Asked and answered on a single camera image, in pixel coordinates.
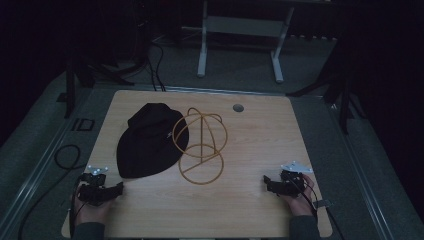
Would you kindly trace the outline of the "black metal stand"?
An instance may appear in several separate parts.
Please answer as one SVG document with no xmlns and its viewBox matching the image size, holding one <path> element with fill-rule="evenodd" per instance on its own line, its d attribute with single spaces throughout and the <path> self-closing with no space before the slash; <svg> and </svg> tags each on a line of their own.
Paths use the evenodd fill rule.
<svg viewBox="0 0 424 240">
<path fill-rule="evenodd" d="M 78 77 L 84 86 L 92 87 L 94 85 L 93 80 L 88 80 L 89 68 L 93 68 L 106 78 L 120 85 L 133 86 L 133 83 L 122 79 L 116 73 L 108 70 L 93 59 L 80 54 L 78 51 L 71 51 L 66 62 L 66 92 L 64 93 L 64 100 L 66 103 L 65 118 L 71 116 L 76 105 L 75 77 Z"/>
<path fill-rule="evenodd" d="M 359 50 L 338 41 L 321 69 L 317 79 L 304 88 L 287 93 L 290 97 L 300 97 L 324 85 L 328 88 L 323 95 L 326 104 L 334 104 L 340 99 L 338 124 L 344 134 L 348 133 L 350 93 L 358 67 Z"/>
</svg>

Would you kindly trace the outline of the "black rectangular floor frame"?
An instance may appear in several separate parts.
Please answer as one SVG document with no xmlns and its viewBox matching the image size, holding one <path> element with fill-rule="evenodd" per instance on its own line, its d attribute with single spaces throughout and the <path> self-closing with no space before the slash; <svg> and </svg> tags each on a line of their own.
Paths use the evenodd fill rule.
<svg viewBox="0 0 424 240">
<path fill-rule="evenodd" d="M 77 118 L 71 130 L 72 131 L 92 131 L 95 126 L 94 119 L 86 119 L 86 118 Z"/>
</svg>

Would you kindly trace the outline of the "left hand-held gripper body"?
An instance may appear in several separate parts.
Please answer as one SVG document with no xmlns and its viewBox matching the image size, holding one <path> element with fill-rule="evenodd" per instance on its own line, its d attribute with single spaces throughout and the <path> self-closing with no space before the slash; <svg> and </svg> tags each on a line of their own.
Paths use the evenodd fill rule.
<svg viewBox="0 0 424 240">
<path fill-rule="evenodd" d="M 77 197 L 82 202 L 93 206 L 100 206 L 110 200 L 108 190 L 104 187 L 108 168 L 88 166 L 88 171 L 80 177 L 82 184 L 79 187 Z"/>
</svg>

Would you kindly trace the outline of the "person's left hand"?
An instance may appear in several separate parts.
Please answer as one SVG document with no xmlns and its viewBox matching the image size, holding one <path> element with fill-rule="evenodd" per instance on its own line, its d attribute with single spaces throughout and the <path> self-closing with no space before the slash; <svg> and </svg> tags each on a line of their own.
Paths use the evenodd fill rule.
<svg viewBox="0 0 424 240">
<path fill-rule="evenodd" d="M 76 198 L 74 202 L 74 224 L 76 226 L 91 222 L 105 224 L 113 203 L 114 201 L 111 200 L 102 203 L 100 206 L 92 206 Z"/>
</svg>

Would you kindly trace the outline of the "metal floor rail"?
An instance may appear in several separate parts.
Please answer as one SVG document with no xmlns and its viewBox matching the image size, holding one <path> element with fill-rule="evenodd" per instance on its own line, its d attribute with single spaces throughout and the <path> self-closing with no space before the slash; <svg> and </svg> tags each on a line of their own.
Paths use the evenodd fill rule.
<svg viewBox="0 0 424 240">
<path fill-rule="evenodd" d="M 353 175 L 355 176 L 362 198 L 365 202 L 380 240 L 395 240 L 394 234 L 388 225 L 386 217 L 383 214 L 381 205 L 376 198 L 370 182 L 368 181 L 367 175 L 365 174 L 359 162 L 359 157 L 354 150 L 352 142 L 349 136 L 345 134 L 340 127 L 338 114 L 341 112 L 341 109 L 334 103 L 328 104 L 327 109 L 333 124 L 337 128 L 338 135 L 341 137 L 341 141 L 346 148 Z"/>
<path fill-rule="evenodd" d="M 37 103 L 0 148 L 0 240 L 13 233 L 84 106 L 77 103 L 65 117 L 65 103 Z"/>
</svg>

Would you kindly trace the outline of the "gold wire hat stand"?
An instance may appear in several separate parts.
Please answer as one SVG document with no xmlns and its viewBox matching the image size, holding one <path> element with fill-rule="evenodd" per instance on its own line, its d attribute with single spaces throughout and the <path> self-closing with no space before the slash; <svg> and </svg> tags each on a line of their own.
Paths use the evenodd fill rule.
<svg viewBox="0 0 424 240">
<path fill-rule="evenodd" d="M 219 114 L 189 108 L 172 129 L 173 144 L 182 154 L 177 164 L 181 176 L 194 185 L 216 181 L 224 171 L 222 151 L 228 139 Z"/>
</svg>

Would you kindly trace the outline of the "person's right hand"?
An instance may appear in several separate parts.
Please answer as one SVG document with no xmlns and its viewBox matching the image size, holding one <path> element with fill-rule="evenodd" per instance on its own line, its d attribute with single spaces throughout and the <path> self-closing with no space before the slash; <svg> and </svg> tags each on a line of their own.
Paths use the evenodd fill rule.
<svg viewBox="0 0 424 240">
<path fill-rule="evenodd" d="M 300 197 L 283 196 L 283 199 L 288 204 L 293 216 L 315 216 L 316 210 L 312 205 L 312 188 L 314 182 L 307 175 L 303 176 L 306 181 L 307 187 Z"/>
</svg>

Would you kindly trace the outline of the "white metal stand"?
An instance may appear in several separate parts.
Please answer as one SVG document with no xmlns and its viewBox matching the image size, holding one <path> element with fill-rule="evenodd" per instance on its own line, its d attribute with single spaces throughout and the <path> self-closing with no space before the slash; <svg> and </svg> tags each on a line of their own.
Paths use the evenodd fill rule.
<svg viewBox="0 0 424 240">
<path fill-rule="evenodd" d="M 280 53 L 288 33 L 294 10 L 294 7 L 289 7 L 285 14 L 285 19 L 281 21 L 224 17 L 210 15 L 208 13 L 208 0 L 203 0 L 201 48 L 198 60 L 197 76 L 202 78 L 206 75 L 208 33 L 274 37 L 278 40 L 278 43 L 276 48 L 270 52 L 270 58 L 275 81 L 277 83 L 282 83 L 284 81 L 284 76 L 280 63 Z"/>
</svg>

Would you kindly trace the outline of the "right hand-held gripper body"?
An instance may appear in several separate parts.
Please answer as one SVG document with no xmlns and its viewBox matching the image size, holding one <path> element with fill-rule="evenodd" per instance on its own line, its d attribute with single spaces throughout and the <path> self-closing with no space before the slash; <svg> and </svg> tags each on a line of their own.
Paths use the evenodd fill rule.
<svg viewBox="0 0 424 240">
<path fill-rule="evenodd" d="M 276 183 L 276 193 L 284 196 L 297 196 L 303 193 L 307 186 L 304 174 L 312 172 L 310 167 L 296 161 L 282 165 L 280 181 Z"/>
</svg>

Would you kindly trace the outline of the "black bucket hat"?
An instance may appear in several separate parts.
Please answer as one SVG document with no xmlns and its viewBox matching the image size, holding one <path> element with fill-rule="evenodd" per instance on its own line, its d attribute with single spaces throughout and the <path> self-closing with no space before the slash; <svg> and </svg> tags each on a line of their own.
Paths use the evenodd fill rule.
<svg viewBox="0 0 424 240">
<path fill-rule="evenodd" d="M 124 179 L 142 178 L 172 167 L 189 142 L 183 115 L 164 103 L 147 103 L 128 121 L 117 145 L 117 167 Z"/>
</svg>

